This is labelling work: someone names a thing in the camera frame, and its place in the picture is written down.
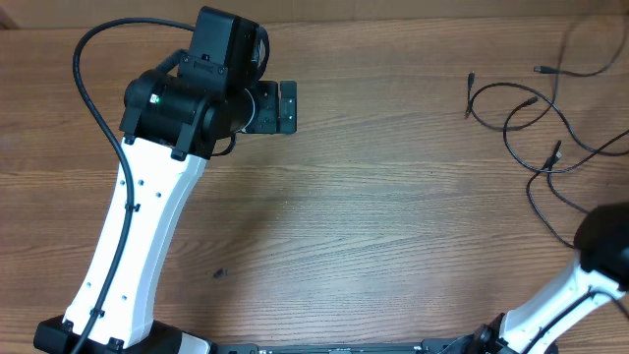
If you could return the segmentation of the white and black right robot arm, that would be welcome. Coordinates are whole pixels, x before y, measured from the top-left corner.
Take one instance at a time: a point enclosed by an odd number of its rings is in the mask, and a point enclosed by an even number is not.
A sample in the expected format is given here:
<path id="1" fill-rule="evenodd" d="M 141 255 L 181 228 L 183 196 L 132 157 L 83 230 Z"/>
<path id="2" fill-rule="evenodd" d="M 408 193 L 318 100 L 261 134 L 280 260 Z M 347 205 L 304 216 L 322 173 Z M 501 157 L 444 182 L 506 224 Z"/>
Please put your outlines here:
<path id="1" fill-rule="evenodd" d="M 497 323 L 500 353 L 544 353 L 570 327 L 628 292 L 628 204 L 594 208 L 574 236 L 574 258 Z"/>

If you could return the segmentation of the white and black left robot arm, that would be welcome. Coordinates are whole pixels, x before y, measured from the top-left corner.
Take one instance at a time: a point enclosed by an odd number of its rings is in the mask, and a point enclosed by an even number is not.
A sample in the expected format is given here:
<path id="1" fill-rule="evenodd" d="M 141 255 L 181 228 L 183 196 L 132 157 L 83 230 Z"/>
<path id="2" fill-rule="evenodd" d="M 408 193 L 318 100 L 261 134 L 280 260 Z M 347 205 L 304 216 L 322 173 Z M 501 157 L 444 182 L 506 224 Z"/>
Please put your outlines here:
<path id="1" fill-rule="evenodd" d="M 297 85 L 264 78 L 261 25 L 204 7 L 186 49 L 129 83 L 112 201 L 84 282 L 58 317 L 41 322 L 46 353 L 213 353 L 202 337 L 155 320 L 160 274 L 184 205 L 220 140 L 297 130 Z"/>

